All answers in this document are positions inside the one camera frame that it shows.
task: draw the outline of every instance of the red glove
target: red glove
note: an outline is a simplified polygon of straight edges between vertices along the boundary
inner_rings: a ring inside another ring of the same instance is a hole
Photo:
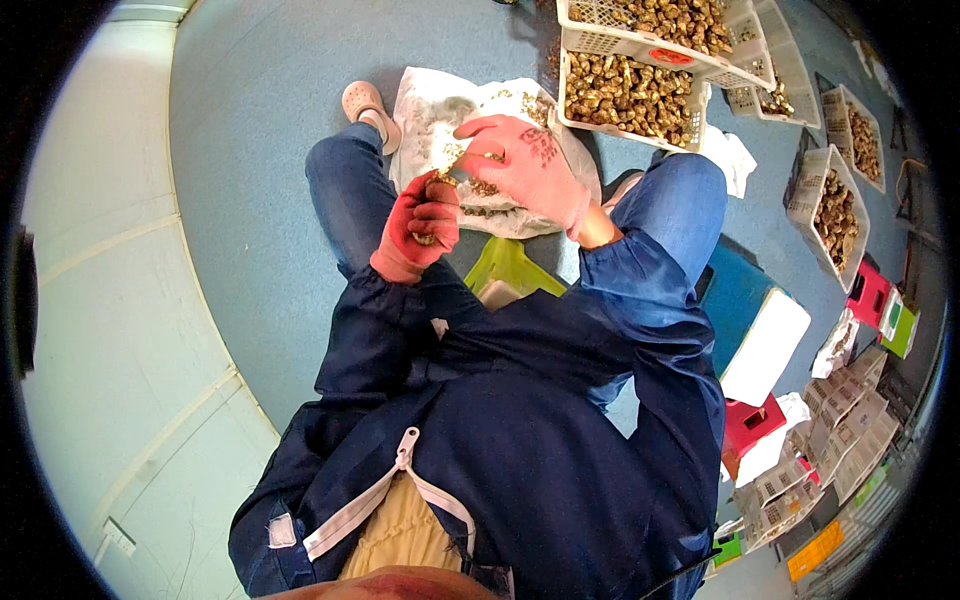
[[[550,219],[577,239],[590,192],[573,178],[560,146],[547,130],[505,114],[468,121],[453,133],[473,137],[458,166],[496,187],[518,204]],[[498,162],[484,157],[503,156]]]
[[[411,180],[390,211],[380,247],[370,257],[370,265],[387,281],[417,283],[420,274],[460,240],[460,201],[451,185],[427,184],[434,174],[436,171],[430,171]],[[414,239],[414,233],[436,239],[424,246]]]

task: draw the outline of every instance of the pink shoe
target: pink shoe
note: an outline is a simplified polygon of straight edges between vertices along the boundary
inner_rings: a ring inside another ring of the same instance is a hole
[[[396,149],[400,146],[400,128],[387,114],[387,110],[383,107],[383,98],[380,97],[380,92],[373,84],[370,82],[353,82],[344,90],[341,103],[350,123],[356,123],[360,118],[360,113],[364,110],[368,108],[376,110],[387,128],[385,132],[380,132],[380,137],[384,139],[383,154],[385,156],[396,152]]]
[[[640,183],[640,180],[643,179],[643,175],[643,171],[640,171],[639,173],[630,175],[628,178],[624,179],[624,181],[620,182],[620,185],[617,186],[616,191],[613,192],[613,197],[603,205],[603,211],[610,215],[616,204],[620,202],[620,199],[623,198],[627,192],[631,190],[631,188]]]

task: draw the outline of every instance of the pink stool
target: pink stool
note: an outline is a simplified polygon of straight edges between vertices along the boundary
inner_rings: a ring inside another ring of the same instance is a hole
[[[762,438],[786,425],[786,417],[773,394],[759,407],[727,400],[727,422],[724,424],[720,460],[733,481],[740,471],[740,459]]]
[[[853,317],[863,324],[880,330],[883,307],[890,296],[892,284],[883,278],[866,260],[860,262],[853,281],[853,289],[847,298],[847,308]]]

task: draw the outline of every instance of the red label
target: red label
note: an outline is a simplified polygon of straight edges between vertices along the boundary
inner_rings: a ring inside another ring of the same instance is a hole
[[[690,64],[693,62],[691,57],[666,48],[654,48],[650,51],[650,57],[670,64]]]

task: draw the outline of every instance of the worker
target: worker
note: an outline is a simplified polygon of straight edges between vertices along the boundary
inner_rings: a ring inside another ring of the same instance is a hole
[[[351,125],[313,147],[306,177],[347,287],[322,397],[293,416],[230,527],[244,590],[690,598],[713,543],[724,421],[693,283],[723,224],[723,173],[668,156],[608,216],[549,132],[505,115],[464,123],[460,168],[580,245],[562,297],[490,312],[442,258],[459,238],[454,187],[430,172],[397,196],[383,157],[401,132],[380,94],[356,82],[343,105]],[[631,375],[626,438],[605,411]]]

